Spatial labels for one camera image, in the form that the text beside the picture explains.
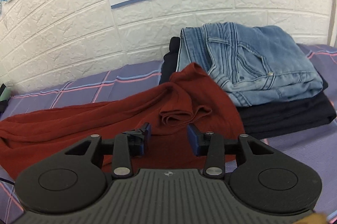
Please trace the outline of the dark red pants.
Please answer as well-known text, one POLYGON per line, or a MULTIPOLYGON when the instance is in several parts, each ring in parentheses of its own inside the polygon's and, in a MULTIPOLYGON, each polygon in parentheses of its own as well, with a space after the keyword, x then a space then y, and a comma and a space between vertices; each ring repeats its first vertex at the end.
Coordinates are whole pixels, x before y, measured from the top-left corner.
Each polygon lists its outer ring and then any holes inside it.
POLYGON ((1 122, 1 166, 11 178, 92 134, 104 139, 150 123, 145 155, 135 169, 201 168, 187 139, 186 127, 213 131, 228 139, 244 133, 229 96, 195 63, 172 74, 170 81, 120 101, 100 102, 20 114, 1 122))

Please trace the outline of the folded black garment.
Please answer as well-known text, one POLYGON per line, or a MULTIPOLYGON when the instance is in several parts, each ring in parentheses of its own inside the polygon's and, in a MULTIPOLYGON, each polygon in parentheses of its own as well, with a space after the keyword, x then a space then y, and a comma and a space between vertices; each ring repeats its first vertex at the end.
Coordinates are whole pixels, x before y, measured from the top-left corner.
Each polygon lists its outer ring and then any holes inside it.
POLYGON ((237 111, 245 132, 259 139, 327 125, 336 118, 324 92, 304 100, 237 107, 237 111))

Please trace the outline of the folded blue jeans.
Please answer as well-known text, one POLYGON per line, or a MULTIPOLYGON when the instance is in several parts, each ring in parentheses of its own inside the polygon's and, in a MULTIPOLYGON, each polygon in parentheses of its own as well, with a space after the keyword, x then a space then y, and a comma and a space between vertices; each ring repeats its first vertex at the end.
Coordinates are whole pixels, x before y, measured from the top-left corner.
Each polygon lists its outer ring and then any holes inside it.
POLYGON ((181 30, 177 70, 198 64, 239 107, 312 98, 323 80, 278 26, 207 23, 181 30))

